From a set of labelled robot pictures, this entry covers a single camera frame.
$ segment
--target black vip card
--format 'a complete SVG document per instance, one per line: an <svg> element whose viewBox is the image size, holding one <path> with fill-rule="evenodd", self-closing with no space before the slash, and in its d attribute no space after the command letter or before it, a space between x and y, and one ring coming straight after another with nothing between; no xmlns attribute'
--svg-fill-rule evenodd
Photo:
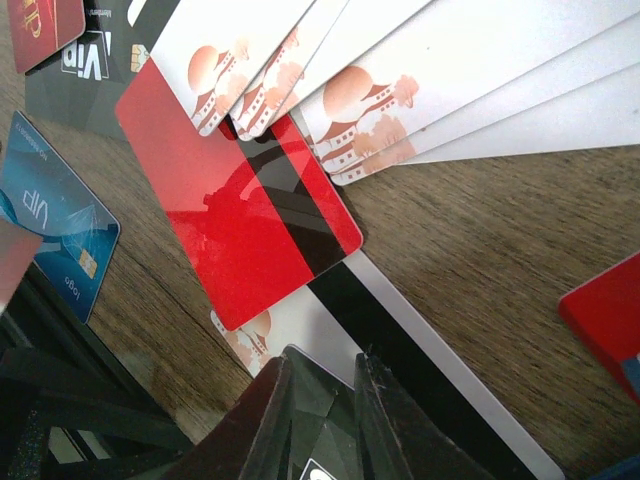
<svg viewBox="0 0 640 480"><path fill-rule="evenodd" d="M86 32L26 77L28 113L126 140L114 108L148 58L130 1L86 0Z"/></svg>

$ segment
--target card chip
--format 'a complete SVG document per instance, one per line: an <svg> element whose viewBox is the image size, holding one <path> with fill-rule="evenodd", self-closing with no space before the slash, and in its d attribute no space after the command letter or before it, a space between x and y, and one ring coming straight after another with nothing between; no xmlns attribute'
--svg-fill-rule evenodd
<svg viewBox="0 0 640 480"><path fill-rule="evenodd" d="M131 71L137 73L149 59L149 52L144 45L131 45Z"/></svg>
<svg viewBox="0 0 640 480"><path fill-rule="evenodd" d="M96 271L98 270L98 264L93 259L89 252L87 252L84 248L82 249L82 254L80 255L80 260L78 261L84 272L89 276L89 278L93 279L96 276Z"/></svg>

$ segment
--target blue vip card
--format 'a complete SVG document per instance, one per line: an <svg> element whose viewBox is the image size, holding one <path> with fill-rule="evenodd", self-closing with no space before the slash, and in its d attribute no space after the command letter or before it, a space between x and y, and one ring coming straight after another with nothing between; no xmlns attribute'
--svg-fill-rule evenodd
<svg viewBox="0 0 640 480"><path fill-rule="evenodd" d="M36 264L87 323L120 225L20 112L0 177L0 216L44 238Z"/></svg>

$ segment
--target gold chip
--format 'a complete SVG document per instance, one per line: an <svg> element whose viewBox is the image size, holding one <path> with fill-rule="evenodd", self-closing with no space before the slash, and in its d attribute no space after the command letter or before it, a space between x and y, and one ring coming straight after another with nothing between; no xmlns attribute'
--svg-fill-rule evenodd
<svg viewBox="0 0 640 480"><path fill-rule="evenodd" d="M89 276L89 278L93 279L96 276L96 272L98 270L98 264L93 259L89 252L87 252L84 248L82 249L82 253L80 254L80 260L78 261L80 267L84 270L84 272Z"/></svg>

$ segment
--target wooden table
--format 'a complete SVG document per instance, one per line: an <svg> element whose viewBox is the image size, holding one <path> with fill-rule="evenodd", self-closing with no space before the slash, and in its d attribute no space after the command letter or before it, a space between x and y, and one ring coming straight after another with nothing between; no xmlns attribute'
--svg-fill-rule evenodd
<svg viewBox="0 0 640 480"><path fill-rule="evenodd" d="M0 10L0 140L24 106ZM120 220L90 326L193 441L250 380L131 148L32 119ZM533 437L584 478L640 453L638 408L556 313L640 249L640 147L397 167L342 193L364 250Z"/></svg>

